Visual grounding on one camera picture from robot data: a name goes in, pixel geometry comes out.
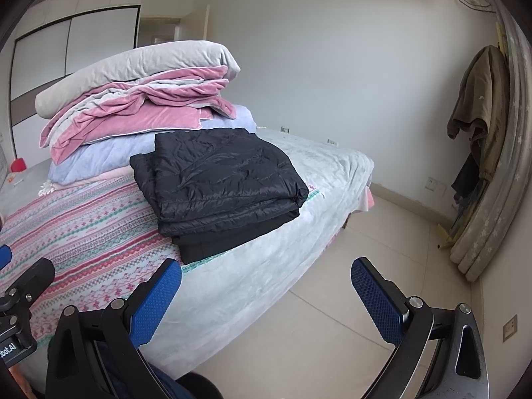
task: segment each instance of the red object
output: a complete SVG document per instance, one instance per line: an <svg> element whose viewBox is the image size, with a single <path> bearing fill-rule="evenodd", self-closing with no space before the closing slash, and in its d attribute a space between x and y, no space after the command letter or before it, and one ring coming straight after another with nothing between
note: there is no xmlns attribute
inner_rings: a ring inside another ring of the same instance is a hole
<svg viewBox="0 0 532 399"><path fill-rule="evenodd" d="M11 164L11 172L22 172L27 169L26 162L22 157L15 159Z"/></svg>

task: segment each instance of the baseboard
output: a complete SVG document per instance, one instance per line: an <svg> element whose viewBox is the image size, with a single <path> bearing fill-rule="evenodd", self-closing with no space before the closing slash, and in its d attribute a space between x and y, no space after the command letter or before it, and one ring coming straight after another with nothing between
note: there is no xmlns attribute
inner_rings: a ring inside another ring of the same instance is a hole
<svg viewBox="0 0 532 399"><path fill-rule="evenodd" d="M482 291L482 279L478 278L471 284L471 309L474 319L477 321L480 338L484 339L484 293Z"/></svg>
<svg viewBox="0 0 532 399"><path fill-rule="evenodd" d="M375 196L393 202L395 205L398 205L405 210L411 211L412 213L423 217L429 222L439 223L445 229L449 229L452 225L451 219L443 216L443 214L438 213L437 211L432 210L426 205L423 205L419 201L414 201L413 199L400 195L397 192L393 192L393 190L387 189L381 185L377 185L376 183L372 183L370 189L371 193Z"/></svg>

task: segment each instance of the striped blanket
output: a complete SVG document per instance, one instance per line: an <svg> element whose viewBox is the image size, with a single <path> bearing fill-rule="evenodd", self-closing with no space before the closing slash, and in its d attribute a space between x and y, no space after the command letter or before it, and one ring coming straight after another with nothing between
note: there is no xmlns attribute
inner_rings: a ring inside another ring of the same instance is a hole
<svg viewBox="0 0 532 399"><path fill-rule="evenodd" d="M319 193L309 189L308 200ZM0 244L13 252L13 261L0 271L0 290L39 258L55 266L55 281L31 308L39 345L52 337L65 306L102 309L127 298L166 258L182 264L171 239L159 235L155 214L132 176L38 198L7 218ZM183 266L183 273L220 255Z"/></svg>

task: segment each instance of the folded black jacket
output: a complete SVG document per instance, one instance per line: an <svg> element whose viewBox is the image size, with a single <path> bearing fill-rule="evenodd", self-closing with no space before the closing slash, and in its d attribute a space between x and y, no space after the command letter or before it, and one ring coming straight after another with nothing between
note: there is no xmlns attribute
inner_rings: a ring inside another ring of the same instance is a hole
<svg viewBox="0 0 532 399"><path fill-rule="evenodd" d="M288 156L244 129L159 133L155 152L130 163L160 234L186 263L294 219L309 194Z"/></svg>

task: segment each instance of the blue gripper pad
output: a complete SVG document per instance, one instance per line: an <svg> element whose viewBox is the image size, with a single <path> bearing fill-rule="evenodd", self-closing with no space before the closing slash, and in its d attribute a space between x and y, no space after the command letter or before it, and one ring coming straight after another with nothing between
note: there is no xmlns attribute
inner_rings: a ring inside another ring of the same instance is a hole
<svg viewBox="0 0 532 399"><path fill-rule="evenodd" d="M0 270L11 262L11 249L9 246L0 246Z"/></svg>
<svg viewBox="0 0 532 399"><path fill-rule="evenodd" d="M403 340L403 316L360 259L351 266L351 283L382 339L398 346Z"/></svg>
<svg viewBox="0 0 532 399"><path fill-rule="evenodd" d="M135 349L152 339L157 326L181 285L181 279L181 266L177 261L174 261L131 317L129 338Z"/></svg>

